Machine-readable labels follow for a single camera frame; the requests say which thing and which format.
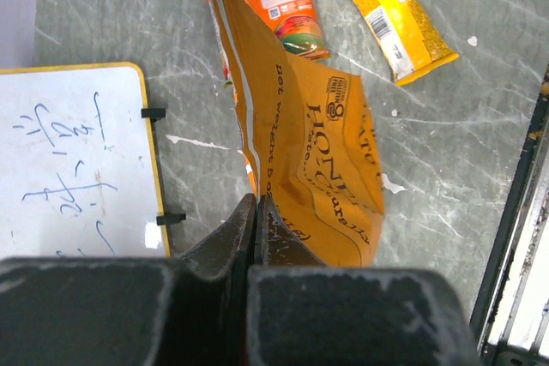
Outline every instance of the gray marble floor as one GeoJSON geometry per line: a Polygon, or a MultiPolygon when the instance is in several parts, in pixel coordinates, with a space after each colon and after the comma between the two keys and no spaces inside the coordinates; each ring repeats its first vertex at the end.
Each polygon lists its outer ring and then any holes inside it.
{"type": "MultiPolygon", "coordinates": [[[[438,270],[469,311],[549,57],[549,2],[420,1],[461,58],[405,87],[392,84],[351,0],[317,7],[334,55],[327,64],[362,76],[384,172],[407,189],[386,191],[376,264],[438,270]]],[[[143,68],[152,103],[168,109],[157,123],[160,165],[168,203],[189,216],[175,228],[175,247],[189,248],[249,190],[207,4],[38,0],[37,7],[35,65],[129,60],[143,68]],[[166,135],[191,141],[173,144],[166,135]]]]}

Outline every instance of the snack crumb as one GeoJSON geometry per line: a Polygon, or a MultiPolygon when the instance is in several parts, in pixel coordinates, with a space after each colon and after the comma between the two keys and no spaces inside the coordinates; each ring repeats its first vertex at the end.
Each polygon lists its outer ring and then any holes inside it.
{"type": "Polygon", "coordinates": [[[472,47],[477,47],[479,44],[479,40],[476,36],[471,36],[469,39],[467,39],[467,43],[469,43],[472,47]]]}

